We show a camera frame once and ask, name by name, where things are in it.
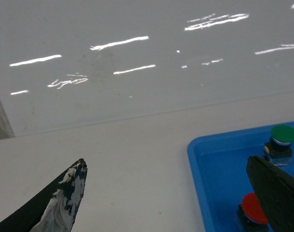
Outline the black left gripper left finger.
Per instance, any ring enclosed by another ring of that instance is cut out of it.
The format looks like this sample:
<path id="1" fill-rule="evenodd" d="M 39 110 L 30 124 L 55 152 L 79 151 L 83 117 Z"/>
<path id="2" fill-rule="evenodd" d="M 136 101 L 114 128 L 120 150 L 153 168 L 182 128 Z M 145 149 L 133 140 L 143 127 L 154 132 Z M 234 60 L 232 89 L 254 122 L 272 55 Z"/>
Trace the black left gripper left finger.
<path id="1" fill-rule="evenodd" d="M 84 197 L 87 164 L 79 159 L 0 222 L 0 232 L 70 232 Z"/>

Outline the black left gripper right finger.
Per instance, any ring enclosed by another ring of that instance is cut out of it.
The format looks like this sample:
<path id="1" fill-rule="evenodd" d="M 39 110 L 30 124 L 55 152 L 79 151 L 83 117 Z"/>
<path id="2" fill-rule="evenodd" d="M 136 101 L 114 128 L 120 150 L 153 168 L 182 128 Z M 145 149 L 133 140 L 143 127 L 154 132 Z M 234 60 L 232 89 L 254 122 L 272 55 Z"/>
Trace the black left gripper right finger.
<path id="1" fill-rule="evenodd" d="M 294 177 L 259 156 L 249 156 L 247 176 L 275 232 L 294 232 Z"/>

